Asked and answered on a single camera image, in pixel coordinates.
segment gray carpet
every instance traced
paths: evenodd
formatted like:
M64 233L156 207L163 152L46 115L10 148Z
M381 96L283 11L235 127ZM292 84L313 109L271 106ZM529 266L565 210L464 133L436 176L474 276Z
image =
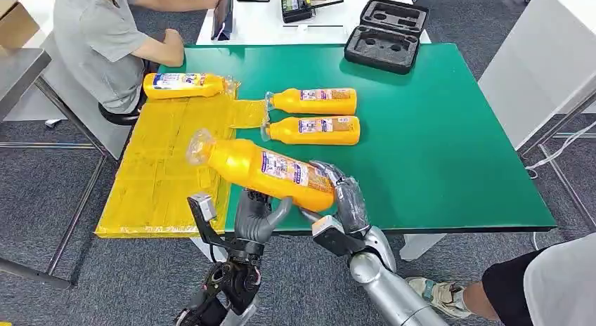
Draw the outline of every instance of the gray carpet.
M454 41L478 77L523 7L509 0L419 0L431 8L433 41ZM165 27L196 39L199 14L134 11L140 29L159 34ZM580 118L574 126L593 121ZM0 124L0 141L80 141L64 122ZM560 141L549 144L556 149ZM577 141L559 158L586 206L596 212L596 145ZM0 256L45 269L98 156L87 151L0 150ZM538 152L529 161L540 159ZM196 291L209 263L188 239L102 240L92 231L109 194L116 166L108 164L91 194L81 223L58 266L58 274L78 286L68 291L0 273L0 320L14 325L171 325ZM541 247L589 233L584 218L548 166L536 186L561 228L538 234ZM391 236L397 254L400 236ZM449 235L420 259L398 260L404 276L426 275L465 284L485 268L532 250L528 233ZM262 266L262 304L250 325L382 325L380 316L349 278L346 259L337 258L308 237L272 238ZM448 319L450 325L499 325L481 318Z

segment black shorts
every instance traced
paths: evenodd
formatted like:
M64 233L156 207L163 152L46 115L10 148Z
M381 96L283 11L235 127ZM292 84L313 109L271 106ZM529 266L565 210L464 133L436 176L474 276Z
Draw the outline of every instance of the black shorts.
M528 265L544 250L494 264L484 271L484 293L505 326L533 326L524 294L524 273Z

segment gray t-shirt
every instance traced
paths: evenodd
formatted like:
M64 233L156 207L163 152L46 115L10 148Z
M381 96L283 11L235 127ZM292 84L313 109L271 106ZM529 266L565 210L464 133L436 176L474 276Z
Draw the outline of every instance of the gray t-shirt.
M68 70L112 113L134 110L145 66L131 55L147 39L136 29L134 0L56 0L54 38Z

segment green tabletop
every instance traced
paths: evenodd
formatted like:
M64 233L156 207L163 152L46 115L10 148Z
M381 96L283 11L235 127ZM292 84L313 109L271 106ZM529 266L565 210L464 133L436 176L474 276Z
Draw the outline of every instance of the green tabletop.
M370 222L402 233L549 230L551 213L454 44L420 47L414 69L397 75L349 63L342 46L201 46L183 67L242 82L239 98L267 91L352 87L362 132L355 146L263 142L258 129L238 138L302 161L336 164L359 182ZM289 116L271 113L272 120ZM226 231L241 188L232 185ZM281 233L310 233L294 210Z

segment bottle cap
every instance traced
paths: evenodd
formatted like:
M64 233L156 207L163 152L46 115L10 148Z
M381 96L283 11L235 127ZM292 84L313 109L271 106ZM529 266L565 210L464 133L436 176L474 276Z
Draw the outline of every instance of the bottle cap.
M263 124L261 125L261 138L267 142L271 140L271 124L269 123L269 113L265 113Z
M273 106L273 92L265 93L265 111L274 110L275 107Z
M232 99L236 99L239 86L240 82L234 80L234 78L231 75L228 75L223 79L224 92L228 94Z
M186 150L186 159L193 165L204 164L209 159L214 144L215 139L209 131L199 129L190 139Z

